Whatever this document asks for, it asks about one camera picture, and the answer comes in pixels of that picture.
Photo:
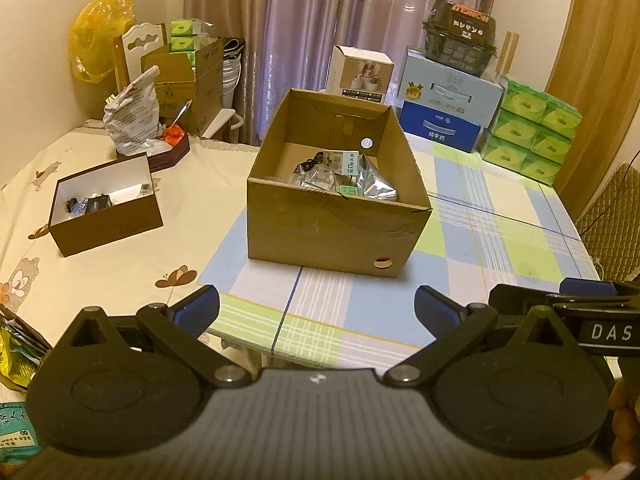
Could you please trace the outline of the person right hand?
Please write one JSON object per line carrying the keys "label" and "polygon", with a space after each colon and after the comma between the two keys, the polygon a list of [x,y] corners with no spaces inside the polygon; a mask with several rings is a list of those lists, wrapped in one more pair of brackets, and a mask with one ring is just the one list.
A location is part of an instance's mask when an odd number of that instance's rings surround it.
{"label": "person right hand", "polygon": [[626,379],[615,384],[608,407],[613,412],[612,430],[614,443],[612,459],[615,463],[639,465],[639,401],[629,392]]}

